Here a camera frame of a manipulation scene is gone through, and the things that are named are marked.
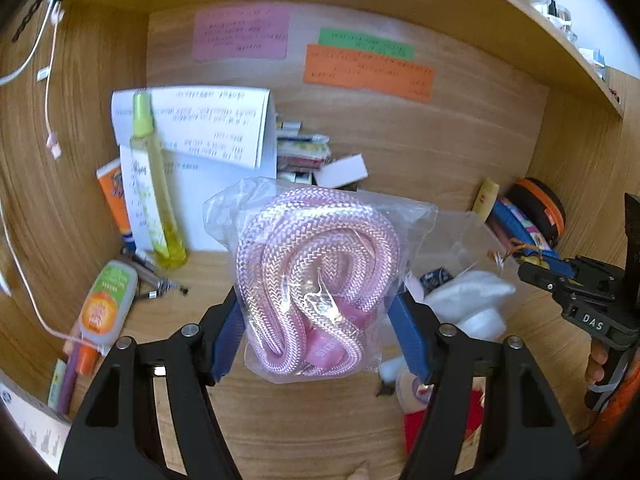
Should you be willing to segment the person's hand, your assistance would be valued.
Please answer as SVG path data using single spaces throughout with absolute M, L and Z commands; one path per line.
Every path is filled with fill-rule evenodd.
M 607 360 L 608 348 L 600 340 L 593 339 L 585 371 L 585 381 L 588 385 L 594 385 L 604 378 L 604 364 Z

